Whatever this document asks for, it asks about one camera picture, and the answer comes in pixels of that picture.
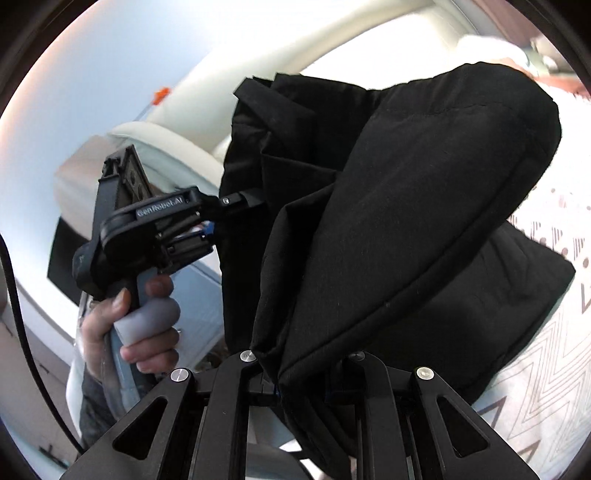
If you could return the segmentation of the person's left hand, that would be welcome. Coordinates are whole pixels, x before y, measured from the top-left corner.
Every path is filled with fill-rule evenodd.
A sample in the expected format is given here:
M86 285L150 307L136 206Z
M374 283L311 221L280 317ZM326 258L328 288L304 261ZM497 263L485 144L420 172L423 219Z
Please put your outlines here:
M115 297L98 303L82 320L80 342L89 374L101 382L108 353L104 340L110 333L119 335L119 354L144 374L169 372L177 364L175 350L179 334L174 329L180 309L170 298L173 283L167 275L156 275L145 284L147 303L131 309L131 293L122 289Z

